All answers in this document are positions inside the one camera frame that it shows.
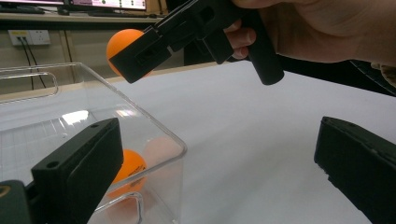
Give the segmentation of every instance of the finger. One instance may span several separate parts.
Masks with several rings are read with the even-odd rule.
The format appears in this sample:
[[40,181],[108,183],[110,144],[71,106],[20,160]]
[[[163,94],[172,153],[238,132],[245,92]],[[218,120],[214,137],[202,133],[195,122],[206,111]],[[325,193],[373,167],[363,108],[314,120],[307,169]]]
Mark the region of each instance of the finger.
[[242,21],[241,20],[237,20],[236,22],[234,22],[231,26],[229,26],[228,28],[224,29],[225,33],[229,33],[229,32],[233,32],[238,30],[239,28],[241,28],[242,26]]
[[239,30],[226,33],[226,35],[233,49],[249,46],[256,40],[256,32],[251,28],[241,28]]
[[248,56],[248,47],[233,50],[233,58],[237,60],[245,59]]

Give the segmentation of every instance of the screen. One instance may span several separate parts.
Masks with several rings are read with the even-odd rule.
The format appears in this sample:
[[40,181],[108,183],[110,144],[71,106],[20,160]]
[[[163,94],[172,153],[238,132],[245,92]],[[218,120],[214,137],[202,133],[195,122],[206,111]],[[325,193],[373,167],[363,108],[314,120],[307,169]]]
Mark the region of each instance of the screen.
[[0,4],[10,4],[10,5],[37,5],[37,6],[44,6],[44,5],[63,5],[64,0],[0,0]]
[[146,9],[146,0],[72,0],[73,6]]

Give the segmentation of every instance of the shelf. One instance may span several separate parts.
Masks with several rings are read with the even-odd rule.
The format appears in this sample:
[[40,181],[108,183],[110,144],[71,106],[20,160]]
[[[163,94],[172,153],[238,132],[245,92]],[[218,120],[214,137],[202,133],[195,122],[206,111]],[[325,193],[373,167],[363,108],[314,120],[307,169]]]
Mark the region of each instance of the shelf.
[[160,21],[152,18],[105,18],[61,16],[54,13],[43,15],[0,13],[0,30],[121,30],[146,29]]

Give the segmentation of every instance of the white tabletop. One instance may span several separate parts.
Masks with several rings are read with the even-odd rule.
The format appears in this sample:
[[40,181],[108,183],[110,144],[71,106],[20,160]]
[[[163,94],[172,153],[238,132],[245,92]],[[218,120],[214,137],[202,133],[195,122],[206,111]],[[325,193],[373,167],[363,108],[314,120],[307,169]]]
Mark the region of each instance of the white tabletop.
[[314,163],[320,120],[396,142],[396,98],[228,63],[116,87],[187,144],[182,224],[369,223]]

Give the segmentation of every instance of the human hand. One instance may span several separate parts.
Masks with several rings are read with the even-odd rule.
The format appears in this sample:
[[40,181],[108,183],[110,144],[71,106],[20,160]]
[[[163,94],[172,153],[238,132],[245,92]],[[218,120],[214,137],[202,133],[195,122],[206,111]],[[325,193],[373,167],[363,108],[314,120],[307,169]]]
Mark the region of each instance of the human hand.
[[[275,50],[288,57],[333,63],[349,59],[396,65],[394,0],[232,0],[257,8]],[[236,59],[248,55],[252,29],[240,21],[225,32]]]

